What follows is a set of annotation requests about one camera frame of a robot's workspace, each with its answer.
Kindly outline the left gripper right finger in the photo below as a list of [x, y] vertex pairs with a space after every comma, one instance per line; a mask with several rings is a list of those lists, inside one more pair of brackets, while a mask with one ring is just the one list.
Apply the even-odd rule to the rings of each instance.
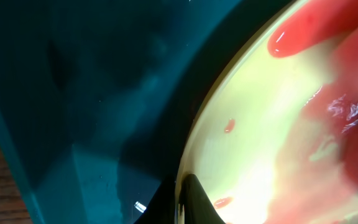
[[179, 215], [184, 215], [184, 224], [225, 224], [194, 174], [183, 179], [178, 204]]

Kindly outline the yellow-green plate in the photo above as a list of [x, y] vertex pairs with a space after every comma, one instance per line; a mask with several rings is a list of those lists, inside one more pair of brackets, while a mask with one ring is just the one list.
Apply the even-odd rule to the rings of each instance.
[[241, 48], [180, 162], [225, 223], [358, 223], [358, 0], [295, 1]]

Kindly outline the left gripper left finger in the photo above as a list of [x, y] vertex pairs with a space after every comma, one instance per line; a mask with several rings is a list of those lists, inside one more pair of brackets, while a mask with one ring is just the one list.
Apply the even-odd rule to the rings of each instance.
[[167, 176], [134, 224], [174, 224], [175, 178]]

